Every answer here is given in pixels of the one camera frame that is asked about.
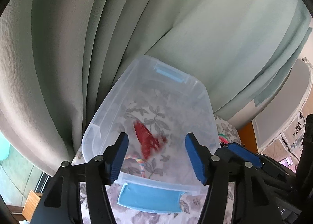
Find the floral tablecloth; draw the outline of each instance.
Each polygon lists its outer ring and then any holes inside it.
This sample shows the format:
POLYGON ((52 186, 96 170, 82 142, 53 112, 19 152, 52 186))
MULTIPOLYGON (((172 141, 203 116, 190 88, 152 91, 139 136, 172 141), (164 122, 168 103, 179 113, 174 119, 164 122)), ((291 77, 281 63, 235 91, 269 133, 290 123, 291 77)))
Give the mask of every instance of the floral tablecloth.
MULTIPOLYGON (((224 134, 230 143, 231 142, 240 143, 239 135, 236 129, 231 124, 217 116, 215 116, 215 121, 218 133, 224 134)), ((85 163, 85 160, 83 158, 80 148, 76 153, 72 161, 72 164, 77 165, 82 163, 85 163)), ((111 208, 117 224, 176 224, 176 223, 196 224, 198 223, 198 218, 201 214, 201 210, 205 200, 205 195, 199 196, 182 195, 179 202, 180 207, 182 209, 181 213, 153 214, 135 211, 118 205, 117 199, 120 194, 121 188, 122 186, 118 184, 113 184, 112 186, 106 187, 111 208)), ((90 224, 86 196, 86 184, 83 182, 80 183, 80 203, 83 223, 90 224)), ((230 182, 228 184, 228 198, 224 217, 224 224, 228 224, 231 222, 233 203, 234 203, 234 183, 230 182)))

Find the red object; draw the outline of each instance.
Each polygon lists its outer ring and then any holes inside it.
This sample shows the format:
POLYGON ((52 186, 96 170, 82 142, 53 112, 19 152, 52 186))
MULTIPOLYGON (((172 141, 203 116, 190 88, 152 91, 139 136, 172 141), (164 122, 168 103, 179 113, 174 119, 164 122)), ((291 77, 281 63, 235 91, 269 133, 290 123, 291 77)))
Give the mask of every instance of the red object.
POLYGON ((138 141, 141 144, 141 152, 145 160, 151 156, 151 149, 154 149, 155 152, 159 152, 164 144, 167 143, 165 136, 160 135, 154 137, 147 127, 139 120, 134 122, 134 128, 138 141))

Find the wooden block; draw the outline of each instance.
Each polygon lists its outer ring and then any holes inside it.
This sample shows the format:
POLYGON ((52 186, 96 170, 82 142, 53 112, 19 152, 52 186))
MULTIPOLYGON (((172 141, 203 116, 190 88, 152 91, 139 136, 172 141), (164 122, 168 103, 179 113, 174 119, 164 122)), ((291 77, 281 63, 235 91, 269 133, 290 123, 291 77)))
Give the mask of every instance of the wooden block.
POLYGON ((253 153, 258 152, 258 146, 256 144, 256 138, 254 134, 254 129, 252 122, 248 123, 242 129, 238 130, 238 134, 241 140, 241 143, 245 145, 245 148, 253 153))
POLYGON ((32 216, 35 212, 35 209, 40 201, 40 196, 37 195, 34 191, 30 191, 28 194, 28 197, 26 199, 26 203, 23 209, 23 216, 26 220, 31 221, 32 216))

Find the floral fabric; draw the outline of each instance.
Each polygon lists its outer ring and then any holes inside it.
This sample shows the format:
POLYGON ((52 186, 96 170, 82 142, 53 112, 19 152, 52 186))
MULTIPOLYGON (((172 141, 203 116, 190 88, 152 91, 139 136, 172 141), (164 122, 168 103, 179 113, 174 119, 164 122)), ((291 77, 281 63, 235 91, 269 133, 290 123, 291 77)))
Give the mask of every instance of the floral fabric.
MULTIPOLYGON (((240 143, 239 135, 232 125, 230 125, 228 122, 224 121, 219 117, 215 117, 215 121, 218 133, 224 134, 228 138, 229 142, 240 143)), ((162 162, 164 165, 168 162, 168 158, 169 157, 166 154, 162 154, 162 157, 160 158, 159 162, 162 162)), ((138 167, 136 167, 136 161, 131 159, 129 160, 129 162, 130 163, 127 162, 123 166, 124 171, 126 171, 125 169, 127 169, 128 173, 140 175, 138 173, 139 170, 137 170, 138 167)), ((76 156, 74 157, 72 164, 77 165, 82 163, 85 163, 85 161, 84 158, 82 157, 82 152, 80 148, 76 156)), ((151 161, 151 163, 147 165, 146 170, 148 170, 147 174, 149 174, 149 176, 155 175, 156 177, 161 176, 161 174, 165 172, 164 167, 163 169, 160 169, 157 166, 156 162, 153 160, 151 161)), ((118 184, 106 186, 111 208, 117 224, 176 224, 176 223, 197 224, 206 197, 206 195, 198 196, 182 195, 179 202, 180 207, 182 209, 181 213, 153 214, 135 211, 118 205, 117 199, 120 194, 121 188, 122 186, 118 184)), ((90 224, 90 217, 86 198, 87 198, 86 184, 82 182, 80 183, 80 203, 83 223, 90 224)), ((224 224, 229 224, 231 222, 233 203, 234 203, 234 183, 230 182, 228 184, 228 198, 223 222, 224 224)))

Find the curtain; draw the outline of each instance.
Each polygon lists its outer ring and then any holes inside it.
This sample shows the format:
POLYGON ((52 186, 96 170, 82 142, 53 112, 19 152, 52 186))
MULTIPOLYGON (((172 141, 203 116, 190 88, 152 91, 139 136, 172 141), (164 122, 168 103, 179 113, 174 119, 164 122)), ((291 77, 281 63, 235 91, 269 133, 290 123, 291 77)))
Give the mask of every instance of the curtain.
POLYGON ((309 22, 301 0, 11 0, 0 17, 0 130, 53 175, 141 55, 198 78, 228 119, 279 87, 309 22))

